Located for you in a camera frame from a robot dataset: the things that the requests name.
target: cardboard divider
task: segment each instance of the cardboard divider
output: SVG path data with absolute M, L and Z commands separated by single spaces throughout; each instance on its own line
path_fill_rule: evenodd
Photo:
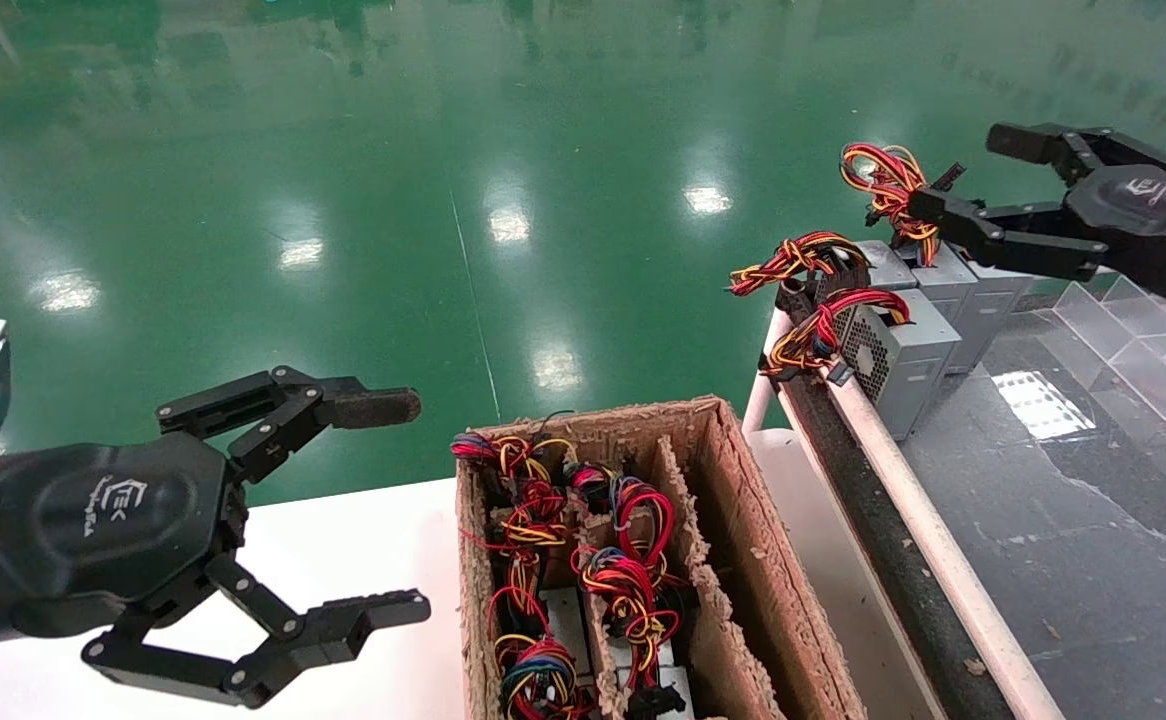
M 840 644 L 724 401 L 702 397 L 477 432 L 531 436 L 539 429 L 570 439 L 580 459 L 614 469 L 628 461 L 637 477 L 673 502 L 669 568 L 698 596 L 698 609 L 673 642 L 698 716 L 865 719 Z M 461 532 L 482 537 L 490 518 L 482 483 L 463 462 L 458 480 Z M 581 515 L 575 534 L 593 547 L 616 544 L 610 516 Z M 484 625 L 496 580 L 479 544 L 461 541 L 461 573 L 468 716 L 500 720 L 499 669 Z M 627 694 L 609 652 L 605 603 L 583 593 L 582 607 L 600 715 L 621 720 Z
M 723 422 L 708 425 L 705 442 L 697 456 L 684 460 L 684 468 L 703 499 L 698 524 L 714 543 L 708 566 L 721 569 L 721 588 L 733 601 L 735 623 L 747 648 L 774 674 L 785 715 L 866 716 L 770 492 L 753 482 L 760 470 L 729 429 Z M 829 707 L 844 711 L 829 715 Z
M 628 709 L 628 693 L 619 687 L 619 666 L 610 655 L 609 635 L 605 632 L 605 601 L 592 593 L 583 593 L 583 629 L 586 630 L 588 650 L 592 653 L 592 678 L 596 680 L 597 706 L 600 720 L 623 720 Z
M 689 630 L 686 660 L 691 670 L 691 692 L 696 711 L 711 709 L 730 716 L 784 719 L 775 702 L 770 673 L 757 662 L 743 641 L 743 632 L 730 620 L 730 600 L 721 592 L 719 579 L 707 564 L 708 546 L 698 532 L 694 496 L 684 487 L 670 436 L 659 438 L 655 470 L 649 482 L 673 503 L 676 526 L 669 543 L 672 555 L 689 569 L 689 583 L 698 596 L 698 617 Z

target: power supply unit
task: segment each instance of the power supply unit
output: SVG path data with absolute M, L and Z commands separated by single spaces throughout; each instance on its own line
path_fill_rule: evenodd
M 925 293 L 930 302 L 943 313 L 949 323 L 955 324 L 979 279 L 970 272 L 964 260 L 955 254 L 948 243 L 939 243 L 932 268 L 912 268 L 916 289 Z
M 912 323 L 890 328 L 874 307 L 854 307 L 840 354 L 890 435 L 905 439 L 929 404 L 961 336 L 921 291 L 898 295 L 907 302 Z
M 996 333 L 1005 327 L 1005 320 L 1032 286 L 1032 275 L 1012 273 L 1009 270 L 984 268 L 971 260 L 967 267 L 979 279 L 962 306 L 957 322 L 953 327 L 961 333 L 961 345 L 951 351 L 946 373 L 968 373 L 979 364 L 982 355 Z
M 810 272 L 812 280 L 808 284 L 815 305 L 823 305 L 827 296 L 842 288 L 868 287 L 868 268 L 851 266 L 840 258 L 833 258 L 830 264 L 836 268 L 833 274 Z
M 871 270 L 868 270 L 868 284 L 877 291 L 908 291 L 916 287 L 916 275 L 912 274 L 907 263 L 899 258 L 894 250 L 884 242 L 859 242 L 863 254 L 868 256 Z

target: torn cardboard edge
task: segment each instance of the torn cardboard edge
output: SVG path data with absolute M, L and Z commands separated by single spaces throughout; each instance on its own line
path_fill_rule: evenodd
M 719 422 L 708 424 L 705 455 L 696 463 L 698 473 L 717 477 L 703 478 L 696 487 L 716 492 L 705 499 L 724 511 L 725 538 L 737 543 L 728 552 L 746 582 L 726 583 L 735 618 L 744 630 L 753 630 L 744 634 L 763 665 L 781 676 L 775 692 L 789 715 L 866 719 L 842 648 L 799 564 L 738 418 L 729 406 L 717 413 Z M 739 618 L 743 604 L 760 616 L 760 625 Z
M 619 468 L 625 459 L 632 459 L 638 471 L 644 477 L 652 478 L 651 482 L 656 474 L 665 476 L 667 487 L 656 482 L 653 484 L 665 492 L 670 489 L 669 497 L 677 509 L 673 543 L 679 547 L 670 548 L 669 560 L 675 565 L 684 562 L 684 567 L 689 568 L 688 579 L 701 601 L 698 620 L 689 637 L 694 694 L 696 700 L 701 692 L 711 695 L 711 685 L 715 683 L 726 691 L 719 698 L 711 697 L 707 707 L 701 709 L 724 711 L 735 720 L 765 720 L 770 716 L 784 716 L 774 706 L 778 695 L 788 698 L 787 702 L 779 702 L 779 707 L 792 706 L 789 711 L 793 716 L 819 716 L 827 720 L 859 720 L 866 716 L 849 680 L 840 644 L 827 625 L 824 611 L 813 596 L 810 583 L 788 544 L 784 524 L 763 483 L 760 469 L 743 441 L 738 419 L 723 400 L 708 396 L 689 401 L 567 415 L 552 419 L 546 425 L 520 421 L 475 432 L 528 436 L 538 429 L 545 429 L 554 436 L 568 436 L 578 447 L 583 459 L 605 462 L 614 468 Z M 691 470 L 688 482 L 682 468 Z M 742 477 L 731 478 L 730 475 Z M 486 518 L 486 501 L 473 474 L 462 463 L 458 477 L 461 527 L 479 536 L 482 529 L 477 525 L 477 519 Z M 724 541 L 725 547 L 719 551 L 729 553 L 730 569 L 735 569 L 735 573 L 744 569 L 749 579 L 744 585 L 761 583 L 761 587 L 752 588 L 752 596 L 771 600 L 787 597 L 788 602 L 781 607 L 784 611 L 779 615 L 738 618 L 738 603 L 731 602 L 728 596 L 730 589 L 737 588 L 724 587 L 730 583 L 723 585 L 707 561 L 715 553 L 703 539 L 702 532 L 694 539 L 696 533 L 686 529 L 689 519 L 698 525 L 698 530 L 703 529 L 701 516 L 693 511 L 691 488 L 698 485 L 702 485 L 698 488 L 698 496 L 708 505 L 719 502 L 721 496 L 733 498 L 733 518 L 721 523 L 721 532 L 725 537 L 719 538 L 719 541 Z M 742 503 L 742 512 L 738 511 L 738 498 L 747 498 Z M 607 523 L 609 519 L 605 519 L 600 525 Z M 753 527 L 749 533 L 731 527 L 746 527 L 752 523 L 760 523 L 763 527 Z M 730 532 L 736 532 L 739 537 L 731 539 Z M 463 541 L 463 546 L 461 597 L 464 611 L 461 613 L 461 630 L 468 659 L 468 716 L 472 720 L 496 720 L 500 716 L 499 671 L 493 662 L 492 643 L 484 628 L 484 607 L 492 596 L 496 580 L 492 578 L 486 551 L 470 541 Z M 756 571 L 753 566 L 760 566 L 763 571 Z M 596 629 L 593 620 L 600 623 L 605 607 L 599 597 L 586 593 L 584 597 L 584 615 L 600 613 L 596 618 L 586 618 L 589 628 Z M 767 659 L 749 651 L 749 632 L 744 632 L 747 628 L 752 628 L 753 637 L 770 637 L 774 641 L 774 646 L 767 648 Z M 603 625 L 600 631 L 603 642 Z M 712 669 L 712 659 L 723 656 L 731 656 L 731 660 Z M 614 662 L 609 652 L 595 652 L 592 663 L 598 694 L 603 695 L 602 711 L 606 712 L 607 720 L 618 720 L 625 711 L 627 698 L 616 687 L 618 680 L 614 678 Z M 711 674 L 714 679 L 703 680 L 703 674 Z M 772 688 L 760 693 L 739 692 L 739 688 L 757 685 L 772 685 Z
M 669 547 L 689 569 L 689 583 L 698 596 L 698 618 L 688 653 L 694 692 L 708 698 L 712 706 L 722 707 L 729 716 L 784 719 L 770 673 L 749 651 L 742 629 L 731 620 L 733 607 L 707 564 L 708 544 L 698 531 L 694 496 L 684 485 L 670 436 L 659 438 L 649 482 L 673 502 L 676 527 Z

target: black connector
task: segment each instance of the black connector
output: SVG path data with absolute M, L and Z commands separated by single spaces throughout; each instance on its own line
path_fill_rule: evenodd
M 616 639 L 628 637 L 628 628 L 634 621 L 635 618 L 610 618 L 605 624 L 605 634 Z
M 628 700 L 627 720 L 655 720 L 665 712 L 684 712 L 684 700 L 676 688 L 639 688 Z
M 936 179 L 930 187 L 941 193 L 949 193 L 951 191 L 953 184 L 957 182 L 958 177 L 963 176 L 964 172 L 965 167 L 962 163 L 953 163 L 951 167 L 948 168 L 948 172 L 941 174 L 941 176 L 939 176 L 939 179 Z
M 694 592 L 690 585 L 665 583 L 659 588 L 659 597 L 655 597 L 661 610 L 672 610 L 676 615 L 688 615 L 690 610 L 698 609 L 698 593 Z
M 836 361 L 831 370 L 827 370 L 827 382 L 830 382 L 836 387 L 842 387 L 851 377 L 854 377 L 854 370 L 843 359 Z

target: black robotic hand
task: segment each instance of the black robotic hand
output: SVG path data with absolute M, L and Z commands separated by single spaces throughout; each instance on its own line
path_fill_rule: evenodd
M 157 410 L 162 436 L 0 456 L 0 641 L 112 625 L 80 658 L 108 678 L 260 707 L 301 671 L 354 660 L 373 630 L 420 623 L 427 597 L 400 590 L 298 614 L 236 564 L 243 483 L 266 478 L 325 427 L 373 428 L 419 413 L 409 387 L 292 368 L 254 373 Z M 223 456 L 204 439 L 254 424 Z M 226 594 L 268 638 L 239 660 L 147 646 L 143 637 Z
M 996 124 L 986 149 L 1051 165 L 1062 202 L 989 208 L 923 187 L 908 214 L 979 264 L 1086 281 L 1100 265 L 1166 299 L 1166 156 L 1110 128 Z

